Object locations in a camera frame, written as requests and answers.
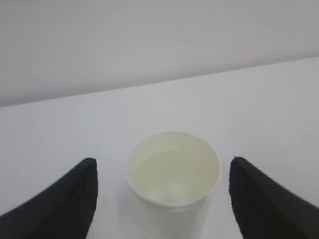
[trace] white tabletop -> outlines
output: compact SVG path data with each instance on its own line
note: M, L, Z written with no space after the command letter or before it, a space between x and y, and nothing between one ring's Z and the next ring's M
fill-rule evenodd
M223 163L203 239L239 239L229 163L244 156L319 205L319 58L0 109L0 213L34 196L85 157L98 161L89 239L127 235L124 161L143 136L181 130Z

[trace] white cup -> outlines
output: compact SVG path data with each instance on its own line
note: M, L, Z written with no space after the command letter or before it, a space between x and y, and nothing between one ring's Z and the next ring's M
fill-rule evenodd
M126 163L134 220L143 239L200 238L221 163L203 139L185 132L153 134Z

